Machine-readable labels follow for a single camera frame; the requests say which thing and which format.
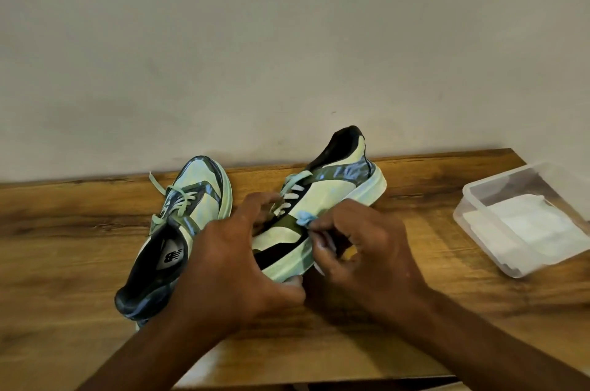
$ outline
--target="sneaker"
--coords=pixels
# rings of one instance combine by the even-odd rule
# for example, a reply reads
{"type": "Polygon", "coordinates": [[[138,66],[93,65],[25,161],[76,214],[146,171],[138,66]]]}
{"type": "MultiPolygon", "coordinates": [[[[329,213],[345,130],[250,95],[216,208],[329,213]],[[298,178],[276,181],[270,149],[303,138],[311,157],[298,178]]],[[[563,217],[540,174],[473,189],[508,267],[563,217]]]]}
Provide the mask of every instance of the sneaker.
{"type": "Polygon", "coordinates": [[[373,204],[387,182],[379,167],[365,156],[365,138],[358,127],[337,131],[328,146],[304,171],[287,177],[281,190],[284,203],[253,239],[254,257],[262,272],[283,282],[313,265],[307,230],[296,222],[300,215],[318,216],[344,199],[373,204]]]}
{"type": "Polygon", "coordinates": [[[151,173],[149,178],[166,197],[164,206],[151,217],[148,239],[114,298],[117,310],[138,328],[168,303],[198,232],[211,220],[230,216],[232,205],[230,180],[209,157],[194,157],[166,189],[151,173]]]}

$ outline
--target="wall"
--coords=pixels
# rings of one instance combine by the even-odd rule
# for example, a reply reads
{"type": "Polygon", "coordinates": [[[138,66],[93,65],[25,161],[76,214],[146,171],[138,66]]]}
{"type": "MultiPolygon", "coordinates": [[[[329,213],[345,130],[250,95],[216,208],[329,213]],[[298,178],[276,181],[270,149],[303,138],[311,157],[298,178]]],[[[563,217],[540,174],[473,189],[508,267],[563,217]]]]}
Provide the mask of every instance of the wall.
{"type": "Polygon", "coordinates": [[[590,0],[0,0],[0,181],[511,146],[590,174],[590,0]]]}

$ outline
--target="wood grain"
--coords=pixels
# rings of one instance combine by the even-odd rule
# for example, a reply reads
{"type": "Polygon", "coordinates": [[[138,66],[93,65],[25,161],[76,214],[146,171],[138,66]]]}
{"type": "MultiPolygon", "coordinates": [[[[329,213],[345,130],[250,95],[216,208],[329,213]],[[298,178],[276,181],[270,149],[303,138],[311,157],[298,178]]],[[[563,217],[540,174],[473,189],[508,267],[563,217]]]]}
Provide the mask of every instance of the wood grain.
{"type": "MultiPolygon", "coordinates": [[[[453,221],[469,182],[523,164],[512,150],[377,161],[375,207],[408,227],[428,282],[529,343],[590,367],[590,253],[523,280],[504,276],[453,221]]],[[[300,166],[229,169],[235,204],[300,166]]],[[[164,185],[176,173],[156,175],[164,185]]],[[[147,175],[0,186],[0,383],[75,387],[133,334],[114,309],[162,196],[147,175]]],[[[432,376],[446,370],[381,330],[314,271],[305,307],[257,321],[182,380],[193,386],[432,376]]]]}

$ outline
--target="person's left hand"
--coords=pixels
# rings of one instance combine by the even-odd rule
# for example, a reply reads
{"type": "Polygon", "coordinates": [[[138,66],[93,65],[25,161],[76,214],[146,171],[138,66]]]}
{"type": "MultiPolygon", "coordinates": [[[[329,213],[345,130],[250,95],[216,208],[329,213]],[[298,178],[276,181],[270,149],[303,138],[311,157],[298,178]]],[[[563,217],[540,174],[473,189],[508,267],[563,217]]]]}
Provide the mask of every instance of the person's left hand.
{"type": "Polygon", "coordinates": [[[249,194],[231,217],[209,222],[197,234],[191,257],[166,307],[188,325],[203,319],[237,330],[257,316],[303,304],[301,277],[274,283],[258,268],[252,232],[265,219],[274,192],[249,194]]]}

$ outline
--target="hand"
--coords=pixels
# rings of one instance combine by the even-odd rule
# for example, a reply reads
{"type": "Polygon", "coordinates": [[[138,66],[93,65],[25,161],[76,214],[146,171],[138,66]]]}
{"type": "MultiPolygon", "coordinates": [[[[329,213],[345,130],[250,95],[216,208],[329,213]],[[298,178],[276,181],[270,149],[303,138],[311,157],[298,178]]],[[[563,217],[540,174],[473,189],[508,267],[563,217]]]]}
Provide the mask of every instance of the hand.
{"type": "Polygon", "coordinates": [[[328,281],[382,323],[399,328],[411,320],[430,289],[401,220],[345,200],[313,221],[310,230],[314,259],[328,281]],[[348,261],[337,260],[322,231],[348,238],[357,253],[348,261]]]}
{"type": "Polygon", "coordinates": [[[303,304],[301,277],[274,283],[252,253],[253,226],[266,218],[265,205],[280,200],[274,192],[249,194],[231,217],[209,222],[195,238],[166,311],[189,326],[205,318],[231,332],[263,313],[303,304]]]}

